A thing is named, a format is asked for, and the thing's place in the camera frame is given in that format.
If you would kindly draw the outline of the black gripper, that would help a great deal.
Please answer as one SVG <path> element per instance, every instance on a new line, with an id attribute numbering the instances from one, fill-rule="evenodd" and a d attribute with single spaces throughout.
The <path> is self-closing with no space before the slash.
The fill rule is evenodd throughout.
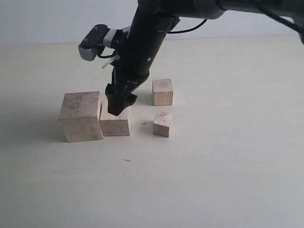
<path id="1" fill-rule="evenodd" d="M 177 16 L 138 4 L 128 35 L 117 50 L 111 84 L 105 88 L 108 113 L 119 116 L 136 102 L 138 96 L 131 92 L 147 80 L 164 38 L 178 22 Z"/>

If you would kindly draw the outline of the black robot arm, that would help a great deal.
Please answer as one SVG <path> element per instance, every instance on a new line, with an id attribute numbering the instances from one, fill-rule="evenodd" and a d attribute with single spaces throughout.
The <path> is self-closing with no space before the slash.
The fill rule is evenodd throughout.
<path id="1" fill-rule="evenodd" d="M 228 10 L 264 14 L 304 38 L 302 0 L 140 0 L 130 28 L 119 32 L 112 81 L 105 89 L 108 112 L 118 116 L 135 103 L 132 92 L 147 80 L 164 38 L 181 17 L 206 22 Z"/>

